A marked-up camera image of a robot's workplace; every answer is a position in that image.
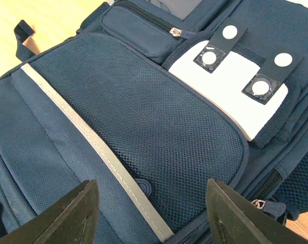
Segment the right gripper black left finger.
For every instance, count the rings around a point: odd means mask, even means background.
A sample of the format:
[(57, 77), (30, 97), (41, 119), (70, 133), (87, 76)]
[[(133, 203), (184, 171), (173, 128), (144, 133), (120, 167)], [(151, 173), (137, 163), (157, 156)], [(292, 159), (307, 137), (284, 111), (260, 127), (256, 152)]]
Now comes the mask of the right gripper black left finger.
[(85, 180), (0, 243), (93, 243), (98, 213), (97, 180)]

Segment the navy blue school backpack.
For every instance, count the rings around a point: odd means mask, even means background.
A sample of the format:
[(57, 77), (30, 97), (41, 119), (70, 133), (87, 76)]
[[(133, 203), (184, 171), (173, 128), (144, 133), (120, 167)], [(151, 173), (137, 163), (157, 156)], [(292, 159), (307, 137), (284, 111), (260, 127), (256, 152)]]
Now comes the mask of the navy blue school backpack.
[(308, 211), (308, 7), (105, 1), (0, 77), (0, 238), (96, 179), (95, 243), (211, 243), (207, 181)]

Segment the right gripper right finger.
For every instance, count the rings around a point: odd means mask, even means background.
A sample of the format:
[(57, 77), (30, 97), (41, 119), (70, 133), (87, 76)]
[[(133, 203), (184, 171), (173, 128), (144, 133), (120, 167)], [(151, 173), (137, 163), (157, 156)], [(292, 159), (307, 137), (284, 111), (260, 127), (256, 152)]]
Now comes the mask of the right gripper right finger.
[(208, 180), (205, 201), (213, 243), (308, 243), (220, 180)]

